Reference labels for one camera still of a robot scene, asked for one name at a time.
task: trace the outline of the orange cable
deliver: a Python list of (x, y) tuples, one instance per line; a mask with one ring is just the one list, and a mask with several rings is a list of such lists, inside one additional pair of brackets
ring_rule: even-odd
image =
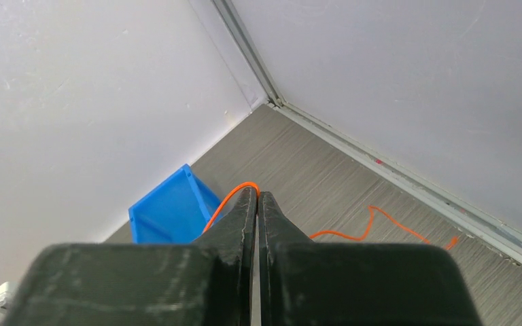
[[(322, 236), (324, 234), (333, 234), (334, 236), (340, 236), (342, 238), (346, 238), (346, 239), (353, 240), (353, 241), (363, 241), (363, 240), (365, 240), (365, 238), (367, 238), (367, 235), (369, 235), (369, 231), (371, 231), (371, 226), (373, 225), (373, 219), (375, 218), (375, 211), (378, 211), (378, 212), (381, 212), (383, 215), (385, 215), (386, 218), (388, 218), (391, 222), (393, 222), (393, 224), (395, 224), (399, 228), (412, 234), (413, 236), (416, 236), (417, 238), (421, 239), (421, 241), (423, 241), (424, 243), (430, 244), (430, 241), (427, 240), (427, 238), (425, 238), (421, 234), (413, 231), (412, 229), (401, 225), (391, 215), (387, 214), (383, 209), (380, 209), (379, 207), (375, 207), (375, 206), (368, 206), (367, 208), (369, 209), (369, 222), (367, 223), (367, 228), (365, 229), (365, 232), (360, 237), (356, 238), (354, 236), (348, 236), (346, 234), (343, 234), (341, 232), (337, 232), (334, 230), (323, 230), (323, 231), (319, 231), (315, 234), (310, 235), (309, 238), (313, 239), (313, 238), (317, 238), (318, 236)], [(449, 244), (445, 247), (445, 250), (452, 249), (457, 244), (458, 241), (459, 241), (459, 237), (454, 236), (451, 239), (451, 241), (449, 242)]]
[(225, 199), (223, 199), (223, 201), (221, 202), (219, 207), (217, 207), (217, 210), (213, 213), (213, 216), (211, 216), (211, 219), (209, 220), (209, 222), (207, 222), (207, 225), (205, 226), (205, 229), (203, 229), (203, 233), (205, 233), (205, 231), (207, 231), (213, 225), (213, 222), (215, 222), (215, 219), (217, 219), (217, 216), (221, 213), (221, 210), (223, 209), (223, 207), (225, 207), (225, 205), (231, 199), (231, 197), (233, 197), (233, 195), (235, 195), (239, 190), (241, 190), (241, 189), (243, 189), (245, 187), (253, 187), (253, 188), (255, 188), (255, 190), (257, 191), (257, 198), (259, 198), (259, 195), (261, 194), (261, 191), (259, 190), (259, 186), (257, 185), (257, 183), (254, 183), (254, 182), (251, 182), (251, 181), (247, 181), (247, 182), (244, 182), (244, 183), (236, 186), (225, 197)]
[[(243, 189), (245, 187), (253, 187), (253, 188), (255, 188), (255, 191), (257, 192), (257, 197), (259, 198), (259, 195), (261, 194), (261, 191), (259, 190), (259, 186), (256, 183), (251, 182), (251, 181), (247, 181), (247, 182), (244, 182), (244, 183), (236, 186), (225, 197), (225, 199), (223, 199), (223, 201), (221, 202), (219, 207), (217, 207), (217, 210), (214, 212), (213, 216), (211, 216), (211, 219), (209, 220), (209, 222), (207, 222), (207, 225), (205, 226), (205, 229), (203, 229), (203, 233), (205, 233), (213, 225), (213, 223), (215, 223), (215, 220), (217, 219), (217, 216), (221, 213), (221, 210), (223, 210), (223, 208), (225, 207), (227, 202), (231, 199), (231, 197), (233, 197), (239, 190), (241, 190), (241, 189)], [(387, 214), (387, 212), (385, 212), (383, 209), (380, 209), (379, 207), (376, 207), (376, 206), (368, 206), (367, 208), (369, 209), (369, 222), (367, 223), (367, 228), (365, 228), (365, 232), (360, 237), (356, 238), (354, 236), (348, 236), (346, 234), (343, 234), (341, 232), (337, 232), (337, 231), (334, 231), (334, 230), (323, 230), (323, 231), (319, 231), (319, 232), (317, 232), (315, 234), (310, 235), (309, 238), (313, 239), (313, 238), (317, 238), (318, 236), (322, 236), (324, 234), (333, 234), (334, 236), (340, 236), (341, 238), (346, 238), (348, 240), (363, 241), (363, 240), (365, 240), (365, 238), (367, 238), (367, 235), (369, 235), (369, 231), (371, 231), (371, 226), (373, 225), (373, 219), (375, 218), (375, 211), (378, 211), (381, 214), (385, 215), (385, 217), (388, 218), (393, 224), (395, 224), (396, 226), (398, 226), (399, 228), (401, 228), (405, 232), (408, 232), (408, 233), (412, 234), (413, 236), (417, 237), (418, 239), (420, 239), (424, 243), (427, 243), (428, 245), (430, 244), (430, 242), (429, 242), (429, 240), (427, 238), (425, 238), (421, 234), (413, 231), (412, 229), (410, 229), (410, 228), (408, 228), (406, 226), (403, 226), (401, 223), (397, 222), (391, 215)], [(455, 247), (455, 245), (457, 244), (458, 241), (459, 241), (459, 237), (458, 236), (452, 237), (452, 239), (449, 242), (449, 244), (447, 246), (445, 246), (445, 250), (450, 250), (453, 247)]]

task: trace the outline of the blue plastic bin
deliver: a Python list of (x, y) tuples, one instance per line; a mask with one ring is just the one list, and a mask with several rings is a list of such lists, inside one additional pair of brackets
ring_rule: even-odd
[(185, 164), (129, 209), (134, 243), (189, 243), (221, 200)]

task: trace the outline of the gray floor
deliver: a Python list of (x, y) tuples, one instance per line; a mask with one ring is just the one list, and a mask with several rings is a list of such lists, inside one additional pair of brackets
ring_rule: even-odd
[[(283, 212), (307, 234), (333, 229), (359, 236), (369, 218), (367, 206), (374, 205), (435, 245), (443, 247), (451, 237), (460, 236), (450, 253), (463, 272), (483, 322), (522, 325), (520, 267), (479, 240), (463, 235), (423, 203), (268, 107), (255, 110), (192, 169), (221, 197), (241, 182), (255, 181), (275, 195)], [(108, 241), (130, 242), (128, 225)], [(318, 241), (346, 240), (322, 236)], [(367, 241), (419, 242), (379, 213)], [(254, 325), (259, 325), (258, 310)]]

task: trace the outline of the white wall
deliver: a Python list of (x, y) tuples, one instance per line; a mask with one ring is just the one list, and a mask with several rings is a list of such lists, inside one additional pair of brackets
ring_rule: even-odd
[(241, 94), (251, 108), (257, 108), (267, 101), (267, 93), (247, 63), (241, 49), (225, 25), (213, 0), (188, 0), (211, 37), (217, 51), (227, 64), (231, 75), (241, 90)]
[(186, 0), (0, 1), (0, 283), (106, 238), (250, 110)]
[(522, 1), (233, 3), (287, 101), (522, 230)]

